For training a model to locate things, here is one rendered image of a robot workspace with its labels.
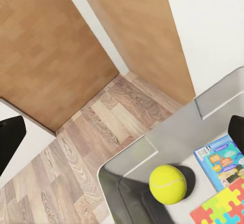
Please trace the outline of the board game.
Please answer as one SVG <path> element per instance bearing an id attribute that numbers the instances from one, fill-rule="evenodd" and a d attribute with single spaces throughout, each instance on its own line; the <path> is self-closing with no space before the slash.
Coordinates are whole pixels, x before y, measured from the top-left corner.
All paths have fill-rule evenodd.
<path id="1" fill-rule="evenodd" d="M 193 153 L 217 193 L 244 175 L 244 156 L 229 134 Z"/>

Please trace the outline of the tennis ball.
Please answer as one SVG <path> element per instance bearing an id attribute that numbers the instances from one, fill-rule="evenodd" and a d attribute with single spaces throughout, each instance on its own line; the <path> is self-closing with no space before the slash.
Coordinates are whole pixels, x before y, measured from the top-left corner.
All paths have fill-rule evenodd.
<path id="1" fill-rule="evenodd" d="M 149 190 L 162 204 L 175 205 L 186 194 L 183 173 L 173 165 L 161 165 L 152 171 L 149 179 Z"/>

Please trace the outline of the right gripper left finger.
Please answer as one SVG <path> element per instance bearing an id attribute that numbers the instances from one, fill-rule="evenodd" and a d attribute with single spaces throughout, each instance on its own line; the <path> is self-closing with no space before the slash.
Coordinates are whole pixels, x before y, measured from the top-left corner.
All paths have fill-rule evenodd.
<path id="1" fill-rule="evenodd" d="M 21 115 L 0 121 L 0 177 L 26 135 Z"/>

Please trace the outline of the toy box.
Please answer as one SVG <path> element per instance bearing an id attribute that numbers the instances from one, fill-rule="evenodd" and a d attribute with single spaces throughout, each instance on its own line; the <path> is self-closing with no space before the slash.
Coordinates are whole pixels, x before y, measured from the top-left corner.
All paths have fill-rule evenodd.
<path id="1" fill-rule="evenodd" d="M 244 65 L 101 165 L 97 178 L 113 224 L 196 224 L 189 213 L 217 191 L 193 152 L 226 136 L 233 115 L 244 117 Z M 150 174 L 165 164 L 187 181 L 175 205 L 149 190 Z"/>

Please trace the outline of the jigsaw puzzle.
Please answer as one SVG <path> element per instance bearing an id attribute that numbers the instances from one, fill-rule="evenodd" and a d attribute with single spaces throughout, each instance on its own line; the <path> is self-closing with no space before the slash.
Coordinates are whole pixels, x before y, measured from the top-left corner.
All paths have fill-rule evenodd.
<path id="1" fill-rule="evenodd" d="M 196 224 L 244 224 L 244 175 L 189 214 Z"/>

